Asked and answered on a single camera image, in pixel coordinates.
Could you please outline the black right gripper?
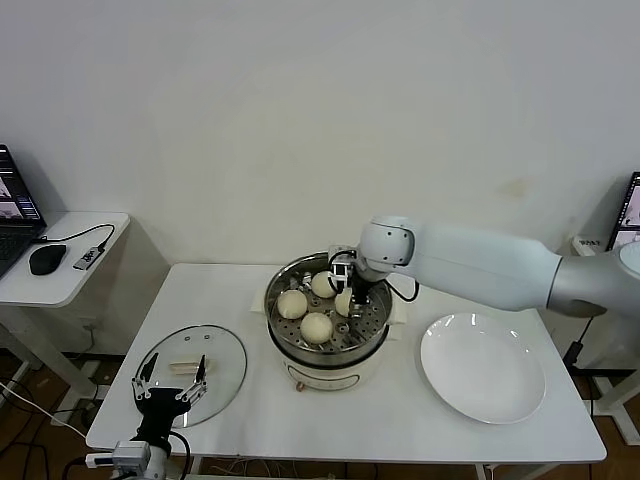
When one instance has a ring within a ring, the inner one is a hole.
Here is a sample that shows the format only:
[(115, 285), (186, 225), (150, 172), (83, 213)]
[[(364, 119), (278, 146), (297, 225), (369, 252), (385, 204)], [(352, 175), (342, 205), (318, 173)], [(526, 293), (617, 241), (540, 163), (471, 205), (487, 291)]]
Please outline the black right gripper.
[[(333, 280), (332, 288), (337, 295), (342, 294), (348, 287), (342, 280)], [(367, 306), (369, 303), (369, 292), (374, 287), (373, 282), (369, 282), (361, 277), (353, 277), (351, 280), (351, 305), (349, 306), (349, 318), (351, 321), (361, 321), (367, 318)]]

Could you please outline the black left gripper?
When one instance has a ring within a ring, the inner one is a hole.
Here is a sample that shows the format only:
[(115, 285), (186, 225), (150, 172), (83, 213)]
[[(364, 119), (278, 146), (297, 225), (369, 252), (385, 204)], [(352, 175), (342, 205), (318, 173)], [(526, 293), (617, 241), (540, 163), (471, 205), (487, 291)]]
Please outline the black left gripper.
[(175, 418), (189, 412), (191, 403), (196, 403), (207, 392), (207, 359), (202, 355), (199, 361), (177, 363), (177, 373), (194, 374), (191, 384), (182, 391), (177, 388), (149, 390), (157, 359), (158, 353), (154, 353), (131, 379), (135, 405), (142, 415), (133, 440), (149, 445), (169, 445), (169, 433)]

